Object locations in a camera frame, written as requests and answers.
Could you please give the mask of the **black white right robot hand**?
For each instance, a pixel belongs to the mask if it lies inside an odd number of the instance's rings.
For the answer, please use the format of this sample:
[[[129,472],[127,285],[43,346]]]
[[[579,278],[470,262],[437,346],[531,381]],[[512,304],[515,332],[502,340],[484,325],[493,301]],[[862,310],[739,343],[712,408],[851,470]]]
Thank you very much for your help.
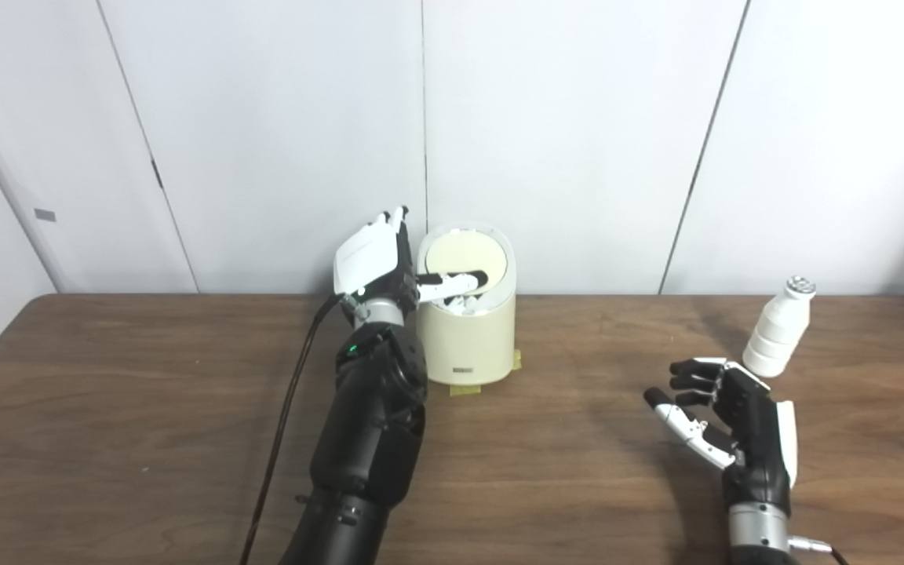
[[[793,402],[775,401],[767,384],[725,358],[673,362],[669,373],[675,396],[651,387],[643,400],[683,446],[720,469],[726,507],[756,503],[792,515]]]

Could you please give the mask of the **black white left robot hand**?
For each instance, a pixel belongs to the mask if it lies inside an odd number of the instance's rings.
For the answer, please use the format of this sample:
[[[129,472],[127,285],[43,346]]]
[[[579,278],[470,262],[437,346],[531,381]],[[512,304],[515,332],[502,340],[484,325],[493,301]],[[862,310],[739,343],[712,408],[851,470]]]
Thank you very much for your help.
[[[334,254],[334,293],[354,326],[404,326],[420,303],[464,296],[489,282],[484,271],[416,273],[408,213],[405,206],[381,212]]]

